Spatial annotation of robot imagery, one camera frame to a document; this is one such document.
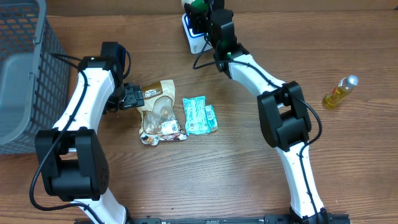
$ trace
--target silver bottle cap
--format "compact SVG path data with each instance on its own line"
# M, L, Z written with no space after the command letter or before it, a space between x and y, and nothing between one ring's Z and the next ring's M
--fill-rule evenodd
M347 78L347 86L353 88L356 85L358 85L358 77L356 75L350 75Z

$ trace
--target plastic food package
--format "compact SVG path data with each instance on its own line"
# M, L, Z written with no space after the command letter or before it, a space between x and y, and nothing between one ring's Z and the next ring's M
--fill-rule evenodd
M195 98L182 99L184 105L185 129L187 135L205 134L218 130L218 123L213 106L206 106L206 97L198 96Z
M209 125L210 131L218 131L218 123L217 123L217 117L216 113L214 112L214 108L211 105L208 105L205 107L206 110L206 118L207 118L207 123Z
M142 143L157 145L159 141L183 141L185 131L177 121L173 106L175 87L173 80L162 80L142 88L145 105L137 108L141 114Z

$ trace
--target yellow liquid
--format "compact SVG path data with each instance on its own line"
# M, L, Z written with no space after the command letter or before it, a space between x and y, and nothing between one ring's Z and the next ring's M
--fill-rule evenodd
M337 86L332 92L323 98L322 104L328 109L334 109L336 108L337 104L352 91L353 89L347 90L342 86Z

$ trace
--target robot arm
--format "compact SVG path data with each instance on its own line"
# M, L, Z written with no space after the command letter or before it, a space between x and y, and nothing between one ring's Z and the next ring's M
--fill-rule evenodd
M101 220L101 223L124 224L129 220L127 209L118 204L108 189L108 162L96 135L101 115L106 110L144 105L141 87L123 82L125 53L117 42L104 42L100 57L84 57L78 65L81 72L76 90L64 114L52 130L41 130L35 138L46 192L64 202L79 204L94 223ZM80 107L67 126L81 97ZM62 160L60 156L69 152L76 152L78 159Z
M301 103L304 97L299 85L274 78L254 61L238 43L234 34L233 13L224 9L224 1L204 0L200 7L198 2L184 5L186 14L183 20L189 18L189 22L183 21L188 42L191 46L203 47L203 50L208 49L206 42L210 42L215 48L213 57L219 72L225 72L257 98L261 131L268 145L278 152L289 184L291 215L286 218L295 223L328 223L333 214L326 212L315 187L307 145L311 123L307 107ZM193 40L190 33L204 33L206 38L199 42L198 39ZM281 106L290 106L291 110L279 114ZM288 223L283 220L280 222L275 218L274 221Z
M258 68L272 83L277 86L285 84L283 81L274 78L272 75L267 73L263 68L261 68L253 59L251 55L241 55L234 59L235 61L250 63L251 65ZM275 87L271 86L269 83L263 79L260 74L254 71L252 68L238 63L229 63L229 74L231 79L239 82L244 87L246 87L254 96L261 96L264 92L273 92L276 90ZM279 103L278 108L283 106L283 103ZM310 197L307 193L307 188L303 178L303 172L300 166L300 158L298 154L301 148L304 146L304 142L300 141L297 144L293 144L289 147L289 150L283 150L279 147L275 147L282 161L282 165L285 170L287 182L289 184L290 195L291 195L291 207L292 210L300 217L311 217L314 216L315 212L312 207ZM307 175L308 184L310 186L310 191L312 193L317 212L320 212L323 208L323 203L320 200L317 189L315 187L315 181L313 179L313 174L310 165L310 159L308 155L309 146L307 146L303 151L303 164L305 168L305 173Z

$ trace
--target wooden table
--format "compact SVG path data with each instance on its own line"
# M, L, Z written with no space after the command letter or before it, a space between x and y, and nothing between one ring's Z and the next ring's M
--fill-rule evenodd
M181 123L183 97L206 94L216 110L218 132L157 147L141 143L136 110L103 117L98 136L109 162L109 188L133 217L253 217L289 211L284 170L262 137L256 99L215 67L192 70L195 56L181 15L49 20L69 55L99 55L102 41L118 41L132 56L129 82L146 86L173 79L174 111ZM297 81L322 119L323 135L310 154L326 209L349 213L352 223L396 223L398 12L236 14L234 21L238 40L258 64L281 80ZM212 53L205 53L201 61L211 60ZM322 97L351 74L359 77L352 95L337 110L324 109ZM69 95L76 71L70 83ZM0 223L85 218L78 208L41 212L30 204L35 154L0 156L0 165ZM41 178L35 195L42 205L63 203L45 193Z

